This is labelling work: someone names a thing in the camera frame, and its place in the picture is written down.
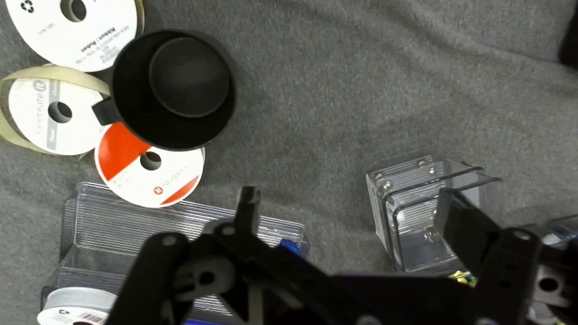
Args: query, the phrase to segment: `gray cloth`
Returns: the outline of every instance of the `gray cloth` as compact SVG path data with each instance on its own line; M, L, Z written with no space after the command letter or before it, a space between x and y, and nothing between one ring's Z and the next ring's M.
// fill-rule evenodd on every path
M381 161L486 166L509 212L576 197L578 74L556 64L572 0L155 4L166 27L213 36L236 65L236 114L189 199L233 208L258 186L263 213L307 226L325 271L384 271L363 183ZM0 74L41 64L3 6L0 42ZM0 320L32 324L63 201L97 175L90 159L0 150Z

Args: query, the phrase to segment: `red and white tape roll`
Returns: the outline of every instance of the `red and white tape roll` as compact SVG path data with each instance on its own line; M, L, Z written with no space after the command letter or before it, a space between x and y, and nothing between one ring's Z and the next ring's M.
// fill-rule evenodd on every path
M121 199L142 208L166 208L198 186L204 150L160 150L115 123L103 134L94 161L104 184Z

